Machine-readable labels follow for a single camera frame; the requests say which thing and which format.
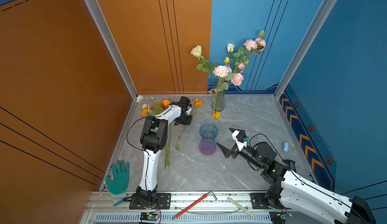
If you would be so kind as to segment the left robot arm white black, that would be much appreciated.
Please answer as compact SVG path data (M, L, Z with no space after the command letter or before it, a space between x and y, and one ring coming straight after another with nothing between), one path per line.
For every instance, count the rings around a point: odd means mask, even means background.
M192 104L189 98L182 96L178 102L154 105L152 115L145 117L140 144L144 151L142 178L132 198L132 203L145 208L157 204L157 169L160 154L168 139L171 123L189 125L192 121Z

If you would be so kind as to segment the yellow orange poppy stem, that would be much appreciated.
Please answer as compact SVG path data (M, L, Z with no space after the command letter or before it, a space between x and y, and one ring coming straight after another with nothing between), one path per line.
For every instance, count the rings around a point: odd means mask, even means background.
M213 128L213 125L214 125L214 120L218 119L221 117L221 112L219 111L216 111L216 110L212 110L212 113L211 113L211 121L210 121L210 132L212 132L212 128Z

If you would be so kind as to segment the pink peony flower stem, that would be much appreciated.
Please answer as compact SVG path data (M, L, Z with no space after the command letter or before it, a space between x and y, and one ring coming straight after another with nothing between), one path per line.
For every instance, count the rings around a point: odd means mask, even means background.
M247 39L241 47L239 47L232 55L233 69L237 73L242 73L246 66L250 63L251 56L261 54L266 48L264 39L265 31L259 31L259 36L256 39Z

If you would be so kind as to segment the pink carnation flower stem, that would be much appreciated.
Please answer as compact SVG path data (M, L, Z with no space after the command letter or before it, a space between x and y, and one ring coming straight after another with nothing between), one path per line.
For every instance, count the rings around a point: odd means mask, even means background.
M229 64L217 66L213 73L218 80L214 87L217 92L228 91L231 85L240 86L244 80L243 74L235 72Z

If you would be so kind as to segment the cream white rose stem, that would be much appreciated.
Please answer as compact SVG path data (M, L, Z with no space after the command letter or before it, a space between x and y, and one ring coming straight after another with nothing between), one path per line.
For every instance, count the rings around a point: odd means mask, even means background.
M202 46L197 45L191 50L190 54L194 56L199 62L199 64L196 66L196 69L204 73L210 73L211 78L215 83L216 81L213 70L216 67L216 63L211 64L210 61L203 56Z

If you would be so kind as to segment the blue purple glass vase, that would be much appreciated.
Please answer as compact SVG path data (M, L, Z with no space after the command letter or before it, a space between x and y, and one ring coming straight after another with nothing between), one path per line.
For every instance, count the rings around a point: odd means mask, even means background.
M213 123L204 123L199 128L199 134L202 138L200 144L199 144L199 150L203 155L213 155L216 151L217 144L216 144L216 137L219 134L218 127Z

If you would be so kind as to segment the white small daisy flower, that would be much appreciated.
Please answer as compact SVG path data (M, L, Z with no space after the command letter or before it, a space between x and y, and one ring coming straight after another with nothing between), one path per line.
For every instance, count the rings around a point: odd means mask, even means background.
M137 102L137 103L140 103L140 102L143 102L143 101L144 101L144 96L138 95L138 96L136 97L136 102Z

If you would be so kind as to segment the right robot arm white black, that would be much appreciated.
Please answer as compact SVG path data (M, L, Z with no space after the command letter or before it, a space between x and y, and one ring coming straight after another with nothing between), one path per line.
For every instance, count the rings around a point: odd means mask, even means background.
M228 149L218 144L226 158L243 157L257 167L271 185L266 192L268 207L293 209L324 224L375 224L377 221L367 201L349 198L325 189L293 171L278 156L270 141L250 146L250 138L240 129L230 128L235 144Z

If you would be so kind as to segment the white rose bud stem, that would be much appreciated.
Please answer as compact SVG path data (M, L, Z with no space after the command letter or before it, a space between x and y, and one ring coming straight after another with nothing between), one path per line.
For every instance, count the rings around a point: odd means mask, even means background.
M227 49L227 52L228 52L228 54L229 54L229 58L231 58L231 56L232 56L232 54L234 53L234 49L235 49L235 44L233 44L233 43L228 43L227 44L227 47L226 47L226 49Z

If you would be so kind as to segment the clear glass vase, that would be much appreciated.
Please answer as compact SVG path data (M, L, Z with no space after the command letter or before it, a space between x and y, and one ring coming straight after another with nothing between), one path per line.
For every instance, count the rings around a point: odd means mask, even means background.
M225 109L225 93L226 91L213 90L212 109L217 112L222 112Z

